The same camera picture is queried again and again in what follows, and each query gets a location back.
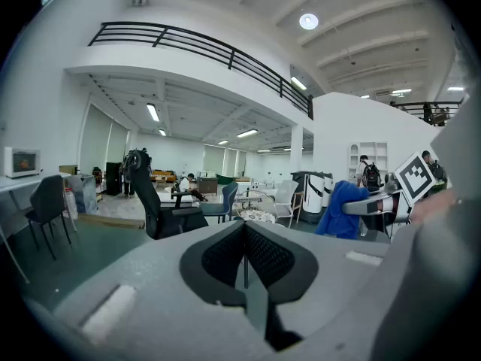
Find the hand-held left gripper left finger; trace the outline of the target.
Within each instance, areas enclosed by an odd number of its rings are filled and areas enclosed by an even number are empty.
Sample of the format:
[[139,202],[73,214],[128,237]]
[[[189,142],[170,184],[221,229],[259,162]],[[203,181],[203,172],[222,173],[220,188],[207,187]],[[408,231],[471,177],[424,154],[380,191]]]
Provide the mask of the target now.
[[190,246],[232,225],[142,244],[69,293],[55,317],[102,359],[262,359],[271,348],[244,311],[206,303],[180,274]]

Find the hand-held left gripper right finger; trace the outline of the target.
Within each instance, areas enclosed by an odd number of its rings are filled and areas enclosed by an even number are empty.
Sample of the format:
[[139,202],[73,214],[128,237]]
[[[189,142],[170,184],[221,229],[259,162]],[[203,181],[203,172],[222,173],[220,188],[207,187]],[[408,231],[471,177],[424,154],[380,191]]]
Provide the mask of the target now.
[[381,311],[372,299],[358,313],[368,281],[388,247],[246,224],[247,260],[266,290],[262,350],[248,360],[368,360]]

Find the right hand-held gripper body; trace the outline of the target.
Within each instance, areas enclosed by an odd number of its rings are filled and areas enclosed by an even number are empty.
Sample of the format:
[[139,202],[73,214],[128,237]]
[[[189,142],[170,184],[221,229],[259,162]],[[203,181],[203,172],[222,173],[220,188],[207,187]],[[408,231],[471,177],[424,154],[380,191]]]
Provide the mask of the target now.
[[414,205],[434,184],[435,178],[419,152],[413,153],[394,173],[389,173],[381,192],[386,195],[382,212],[389,216],[387,224],[408,224]]

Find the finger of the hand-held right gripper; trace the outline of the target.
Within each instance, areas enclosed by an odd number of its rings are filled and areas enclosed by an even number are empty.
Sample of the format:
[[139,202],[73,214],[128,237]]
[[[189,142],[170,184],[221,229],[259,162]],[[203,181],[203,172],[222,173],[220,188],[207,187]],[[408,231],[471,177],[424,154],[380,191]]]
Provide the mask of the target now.
[[342,205],[342,211],[349,215],[370,216],[383,212],[384,195],[369,196],[356,202],[346,202]]

